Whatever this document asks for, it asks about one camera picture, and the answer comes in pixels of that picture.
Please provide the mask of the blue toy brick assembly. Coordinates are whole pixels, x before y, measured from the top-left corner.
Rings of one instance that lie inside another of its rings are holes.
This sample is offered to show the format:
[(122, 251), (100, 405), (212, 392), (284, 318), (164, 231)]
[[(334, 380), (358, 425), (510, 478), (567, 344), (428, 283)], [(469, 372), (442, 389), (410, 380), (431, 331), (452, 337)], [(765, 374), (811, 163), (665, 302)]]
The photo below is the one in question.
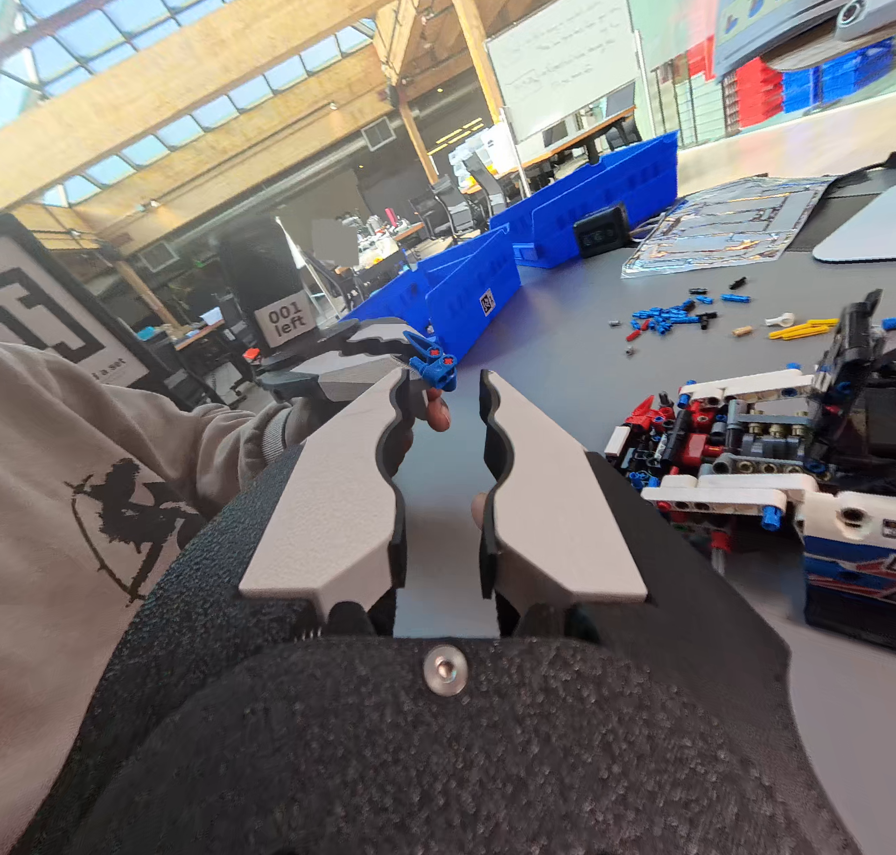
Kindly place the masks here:
[(453, 392), (457, 386), (457, 358), (444, 351), (433, 335), (407, 330), (404, 337), (411, 348), (408, 365), (426, 383), (426, 388)]

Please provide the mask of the black charging dock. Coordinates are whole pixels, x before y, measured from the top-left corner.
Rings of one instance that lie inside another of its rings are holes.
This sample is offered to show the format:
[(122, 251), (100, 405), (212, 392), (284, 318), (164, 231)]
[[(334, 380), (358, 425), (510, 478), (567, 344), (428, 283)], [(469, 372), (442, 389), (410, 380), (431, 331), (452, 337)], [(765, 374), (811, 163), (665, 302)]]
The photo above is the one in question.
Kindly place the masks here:
[(576, 221), (573, 232), (581, 259), (633, 245), (629, 217), (622, 201)]

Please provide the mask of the person's left forearm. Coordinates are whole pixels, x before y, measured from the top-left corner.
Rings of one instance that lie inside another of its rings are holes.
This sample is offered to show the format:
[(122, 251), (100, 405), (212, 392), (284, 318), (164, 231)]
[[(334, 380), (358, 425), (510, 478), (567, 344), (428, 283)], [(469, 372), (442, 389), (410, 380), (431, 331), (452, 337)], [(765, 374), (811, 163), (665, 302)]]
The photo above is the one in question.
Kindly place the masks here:
[(300, 397), (252, 414), (205, 406), (161, 421), (155, 472), (190, 506), (211, 517), (280, 455), (302, 444), (340, 410)]

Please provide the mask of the shiny sticker sheet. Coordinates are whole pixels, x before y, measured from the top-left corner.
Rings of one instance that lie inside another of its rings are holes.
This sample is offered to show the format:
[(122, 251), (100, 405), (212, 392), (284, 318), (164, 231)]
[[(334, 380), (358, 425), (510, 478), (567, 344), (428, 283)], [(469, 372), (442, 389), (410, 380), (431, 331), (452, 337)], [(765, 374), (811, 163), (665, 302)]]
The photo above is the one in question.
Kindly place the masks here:
[(796, 240), (834, 182), (831, 175), (754, 175), (681, 198), (621, 268), (633, 281), (773, 262)]

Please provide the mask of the toy brick car model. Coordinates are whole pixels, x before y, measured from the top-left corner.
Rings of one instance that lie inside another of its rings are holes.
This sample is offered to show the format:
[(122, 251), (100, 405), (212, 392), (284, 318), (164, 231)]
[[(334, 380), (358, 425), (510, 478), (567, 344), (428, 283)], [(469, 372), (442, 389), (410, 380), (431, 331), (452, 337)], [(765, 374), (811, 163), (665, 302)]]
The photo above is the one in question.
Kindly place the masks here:
[(744, 518), (792, 529), (805, 623), (895, 648), (894, 318), (849, 303), (814, 369), (687, 381), (648, 396), (604, 458), (723, 573)]

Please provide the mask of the pile of small brick pins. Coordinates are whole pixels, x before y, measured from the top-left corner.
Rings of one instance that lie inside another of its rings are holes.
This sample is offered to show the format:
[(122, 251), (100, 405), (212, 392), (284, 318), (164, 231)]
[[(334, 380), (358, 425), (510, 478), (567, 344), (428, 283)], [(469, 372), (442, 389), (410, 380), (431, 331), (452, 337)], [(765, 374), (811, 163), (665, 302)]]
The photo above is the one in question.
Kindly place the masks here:
[(665, 338), (680, 327), (693, 327), (701, 332), (710, 331), (724, 319), (722, 309), (733, 305), (748, 305), (752, 296), (745, 293), (749, 277), (741, 276), (715, 291), (705, 286), (691, 286), (686, 297), (671, 305), (655, 305), (631, 312), (628, 320), (607, 320), (612, 330), (625, 329), (625, 354), (633, 356), (633, 345), (639, 338), (654, 335)]

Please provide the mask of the person's beige hoodie torso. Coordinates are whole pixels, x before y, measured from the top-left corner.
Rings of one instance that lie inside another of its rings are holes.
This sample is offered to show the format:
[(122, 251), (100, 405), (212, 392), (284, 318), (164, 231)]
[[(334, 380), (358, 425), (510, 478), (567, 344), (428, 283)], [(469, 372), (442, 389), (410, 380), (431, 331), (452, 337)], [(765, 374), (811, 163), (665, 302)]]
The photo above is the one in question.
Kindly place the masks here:
[(49, 793), (133, 615), (214, 517), (155, 472), (174, 411), (2, 345), (2, 853)]

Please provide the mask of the blue bin with square label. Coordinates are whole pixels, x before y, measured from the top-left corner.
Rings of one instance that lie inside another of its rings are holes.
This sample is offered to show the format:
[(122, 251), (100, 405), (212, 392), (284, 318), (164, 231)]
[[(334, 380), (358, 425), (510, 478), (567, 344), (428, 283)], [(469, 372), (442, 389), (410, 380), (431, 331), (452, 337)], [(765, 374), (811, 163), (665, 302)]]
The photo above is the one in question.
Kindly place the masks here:
[(345, 316), (396, 317), (462, 361), (521, 287), (508, 225), (455, 245), (402, 272)]

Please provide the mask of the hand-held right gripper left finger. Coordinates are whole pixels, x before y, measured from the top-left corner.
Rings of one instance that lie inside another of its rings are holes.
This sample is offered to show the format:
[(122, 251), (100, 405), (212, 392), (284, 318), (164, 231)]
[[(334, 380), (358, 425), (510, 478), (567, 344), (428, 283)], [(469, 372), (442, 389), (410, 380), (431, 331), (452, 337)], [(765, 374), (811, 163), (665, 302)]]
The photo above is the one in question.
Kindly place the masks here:
[(247, 599), (369, 611), (404, 587), (404, 499), (393, 478), (413, 424), (408, 368), (390, 371), (306, 439), (239, 582)]

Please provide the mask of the wall of coloured storage bins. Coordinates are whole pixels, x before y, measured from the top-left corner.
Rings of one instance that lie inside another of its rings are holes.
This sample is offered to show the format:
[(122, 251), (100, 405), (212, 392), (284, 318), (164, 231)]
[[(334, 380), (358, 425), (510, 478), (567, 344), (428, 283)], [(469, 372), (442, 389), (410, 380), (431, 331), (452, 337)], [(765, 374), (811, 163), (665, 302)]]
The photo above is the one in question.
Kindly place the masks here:
[(755, 58), (722, 79), (727, 135), (894, 91), (894, 36), (801, 70)]

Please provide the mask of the white flat stand base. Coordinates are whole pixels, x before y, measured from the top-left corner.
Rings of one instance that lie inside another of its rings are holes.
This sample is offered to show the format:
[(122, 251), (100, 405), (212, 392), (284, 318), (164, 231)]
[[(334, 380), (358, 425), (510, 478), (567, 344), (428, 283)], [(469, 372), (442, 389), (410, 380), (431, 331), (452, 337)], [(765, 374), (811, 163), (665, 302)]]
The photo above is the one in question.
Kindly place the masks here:
[(861, 264), (895, 260), (895, 187), (885, 190), (836, 231), (812, 248), (826, 264)]

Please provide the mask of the yellow brick beam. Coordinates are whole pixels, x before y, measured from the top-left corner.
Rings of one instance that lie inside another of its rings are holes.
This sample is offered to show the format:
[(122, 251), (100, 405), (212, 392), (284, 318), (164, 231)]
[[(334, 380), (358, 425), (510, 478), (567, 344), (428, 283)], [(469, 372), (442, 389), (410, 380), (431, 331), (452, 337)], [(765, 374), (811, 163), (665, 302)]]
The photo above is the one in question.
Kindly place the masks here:
[(771, 341), (795, 341), (803, 338), (830, 334), (835, 331), (839, 319), (809, 320), (791, 327), (782, 327), (768, 334)]

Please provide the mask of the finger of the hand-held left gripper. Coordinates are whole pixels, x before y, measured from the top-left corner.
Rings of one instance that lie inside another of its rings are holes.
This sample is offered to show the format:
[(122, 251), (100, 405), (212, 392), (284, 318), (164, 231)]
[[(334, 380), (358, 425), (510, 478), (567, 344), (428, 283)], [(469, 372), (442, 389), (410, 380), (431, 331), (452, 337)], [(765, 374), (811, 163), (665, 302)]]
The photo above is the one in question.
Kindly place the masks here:
[(409, 325), (356, 325), (344, 340), (343, 356), (392, 357), (409, 366), (418, 353), (407, 334), (417, 332)]
[(351, 402), (395, 369), (413, 369), (396, 355), (325, 353), (293, 369), (293, 399)]

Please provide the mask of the long blue plastic bin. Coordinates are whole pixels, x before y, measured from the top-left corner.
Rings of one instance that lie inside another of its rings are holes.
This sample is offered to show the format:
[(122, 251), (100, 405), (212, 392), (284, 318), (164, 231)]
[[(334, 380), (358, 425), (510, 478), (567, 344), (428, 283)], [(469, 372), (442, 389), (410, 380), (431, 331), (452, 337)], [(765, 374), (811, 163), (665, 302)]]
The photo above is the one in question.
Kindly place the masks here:
[(510, 206), (491, 222), (496, 250), (525, 267), (552, 268), (579, 256), (574, 224), (617, 204), (636, 226), (678, 197), (678, 133), (621, 148)]

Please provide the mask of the black office chair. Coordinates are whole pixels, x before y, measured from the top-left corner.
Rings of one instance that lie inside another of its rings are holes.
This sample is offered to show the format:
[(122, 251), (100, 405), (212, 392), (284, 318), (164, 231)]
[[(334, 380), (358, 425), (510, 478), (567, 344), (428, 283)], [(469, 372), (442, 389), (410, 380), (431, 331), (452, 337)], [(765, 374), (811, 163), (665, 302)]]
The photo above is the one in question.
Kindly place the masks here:
[(504, 190), (499, 180), (487, 169), (487, 166), (473, 152), (464, 159), (464, 165), (470, 177), (472, 177), (487, 196), (487, 217), (492, 218), (504, 212), (508, 205)]
[[(450, 184), (452, 188), (456, 190), (457, 196), (450, 197), (452, 202), (451, 207), (456, 208), (457, 206), (462, 205), (465, 209), (469, 208), (466, 198), (453, 183), (450, 175), (441, 175), (436, 183), (438, 185), (444, 185), (442, 186), (442, 189)], [(426, 228), (430, 239), (435, 240), (450, 237), (454, 243), (458, 241), (459, 234), (453, 226), (453, 221), (460, 218), (459, 214), (457, 214), (457, 212), (453, 214), (451, 207), (446, 207), (442, 201), (438, 200), (433, 188), (431, 188), (431, 191), (428, 194), (409, 198), (409, 206), (414, 215), (419, 219), (419, 222)]]
[(231, 389), (236, 392), (244, 383), (253, 385), (257, 383), (253, 358), (245, 356), (248, 351), (257, 346), (257, 339), (232, 292), (219, 294), (216, 296), (216, 300), (217, 306), (211, 311), (211, 315), (215, 321), (216, 334), (221, 339), (230, 363), (240, 378), (238, 383), (231, 386)]

